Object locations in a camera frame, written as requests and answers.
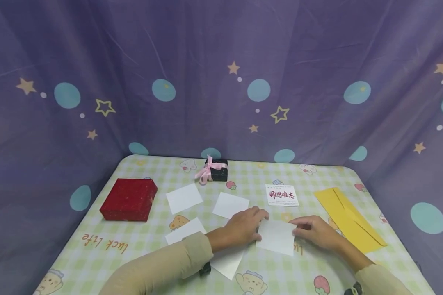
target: green checkered tablecloth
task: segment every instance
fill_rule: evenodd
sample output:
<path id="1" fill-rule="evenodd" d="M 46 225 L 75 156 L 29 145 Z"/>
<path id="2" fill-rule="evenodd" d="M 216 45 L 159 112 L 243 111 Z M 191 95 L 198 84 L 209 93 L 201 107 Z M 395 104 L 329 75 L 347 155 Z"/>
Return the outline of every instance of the green checkered tablecloth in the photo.
<path id="1" fill-rule="evenodd" d="M 204 159 L 195 159 L 196 170 L 192 170 L 191 160 L 182 158 L 132 155 L 123 159 L 47 273 L 55 284 L 62 283 L 53 295 L 98 294 L 104 282 L 120 265 L 166 246 L 165 236 L 171 233 L 169 225 L 174 220 L 166 193 L 193 183 L 194 174 L 203 167 L 204 162 Z M 228 182 L 209 182 L 205 186 L 197 183 L 203 203 L 180 212 L 180 215 L 189 220 L 198 217 L 207 232 L 224 226 L 227 220 L 212 214 L 212 210 L 219 193 L 226 192 L 249 199 L 250 206 L 265 208 L 273 220 L 290 220 L 312 214 L 328 220 L 328 214 L 313 192 L 337 186 L 388 243 L 387 247 L 368 254 L 368 257 L 388 268 L 415 295 L 433 294 L 354 171 L 333 166 L 242 161 L 228 163 Z M 105 221 L 98 210 L 116 179 L 145 177 L 152 178 L 158 187 L 148 222 Z M 265 184 L 272 183 L 295 186 L 300 207 L 268 206 Z M 318 287 L 323 288 L 327 295 L 343 294 L 355 283 L 345 263 L 330 252 L 301 240 L 292 246 L 295 249 L 294 257 L 251 245 L 237 273 L 242 275 L 249 271 L 261 277 L 267 285 L 263 292 L 266 295 L 316 294 L 315 288 Z M 253 294 L 258 295 L 259 292 L 255 290 Z M 229 280 L 212 270 L 208 276 L 196 275 L 176 281 L 156 293 L 243 295 L 244 291 L 236 276 Z"/>

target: purple backdrop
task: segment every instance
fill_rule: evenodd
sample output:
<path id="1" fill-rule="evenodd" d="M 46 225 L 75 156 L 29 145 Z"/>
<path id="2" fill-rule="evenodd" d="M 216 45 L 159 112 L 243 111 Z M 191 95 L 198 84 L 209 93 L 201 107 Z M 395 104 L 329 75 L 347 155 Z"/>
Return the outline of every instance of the purple backdrop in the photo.
<path id="1" fill-rule="evenodd" d="M 443 0 L 0 0 L 1 295 L 124 156 L 207 152 L 353 168 L 443 294 Z"/>

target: red box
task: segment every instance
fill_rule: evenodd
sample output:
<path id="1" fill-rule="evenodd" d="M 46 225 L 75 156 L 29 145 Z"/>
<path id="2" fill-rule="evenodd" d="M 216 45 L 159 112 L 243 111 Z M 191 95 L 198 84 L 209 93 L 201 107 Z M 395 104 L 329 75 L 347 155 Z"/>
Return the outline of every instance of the red box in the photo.
<path id="1" fill-rule="evenodd" d="M 118 178 L 100 213 L 105 220 L 148 221 L 157 191 L 152 179 Z"/>

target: hand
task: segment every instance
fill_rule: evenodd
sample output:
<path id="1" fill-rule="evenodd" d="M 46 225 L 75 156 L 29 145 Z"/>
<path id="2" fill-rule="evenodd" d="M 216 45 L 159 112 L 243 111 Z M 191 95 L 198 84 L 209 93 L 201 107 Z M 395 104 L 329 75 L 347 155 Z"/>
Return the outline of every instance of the hand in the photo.
<path id="1" fill-rule="evenodd" d="M 321 248 L 335 250 L 343 237 L 317 215 L 298 217 L 289 223 L 295 224 L 294 236 L 307 239 Z"/>
<path id="2" fill-rule="evenodd" d="M 212 252 L 261 241 L 261 236 L 256 233 L 256 230 L 263 219 L 269 219 L 269 213 L 264 209 L 259 209 L 258 206 L 233 215 L 224 227 L 206 234 L 212 245 Z"/>

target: sleeve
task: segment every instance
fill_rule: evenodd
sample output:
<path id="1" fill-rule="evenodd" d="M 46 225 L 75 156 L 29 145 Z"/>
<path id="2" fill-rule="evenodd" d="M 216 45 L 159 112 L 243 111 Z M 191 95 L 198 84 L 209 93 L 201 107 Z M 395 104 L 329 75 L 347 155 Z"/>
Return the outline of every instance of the sleeve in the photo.
<path id="1" fill-rule="evenodd" d="M 365 295 L 413 295 L 404 284 L 385 267 L 371 264 L 355 275 Z"/>
<path id="2" fill-rule="evenodd" d="M 208 238 L 201 232 L 195 233 L 122 265 L 110 276 L 99 294 L 150 294 L 173 280 L 190 277 L 212 257 Z"/>

